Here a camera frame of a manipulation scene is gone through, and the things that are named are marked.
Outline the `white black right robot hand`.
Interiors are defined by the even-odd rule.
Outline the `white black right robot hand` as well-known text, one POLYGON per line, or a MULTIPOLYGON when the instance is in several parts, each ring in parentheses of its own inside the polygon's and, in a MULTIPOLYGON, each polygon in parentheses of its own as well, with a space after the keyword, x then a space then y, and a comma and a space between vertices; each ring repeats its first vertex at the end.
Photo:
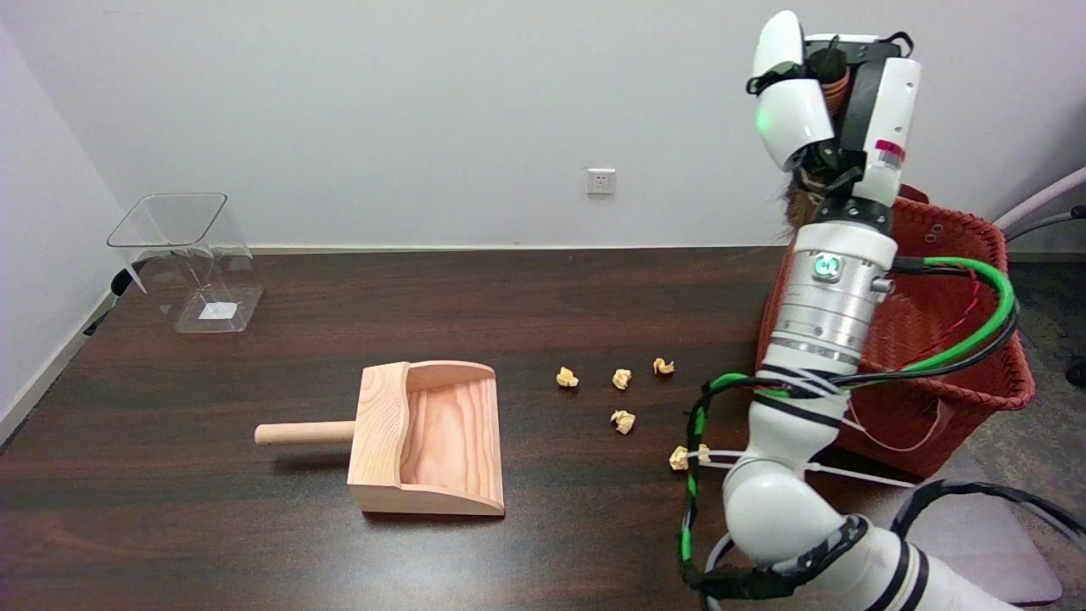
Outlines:
POLYGON ((785 10, 763 24, 746 92, 790 181, 785 220, 853 221, 891 233, 921 66, 908 31, 812 34, 785 10))

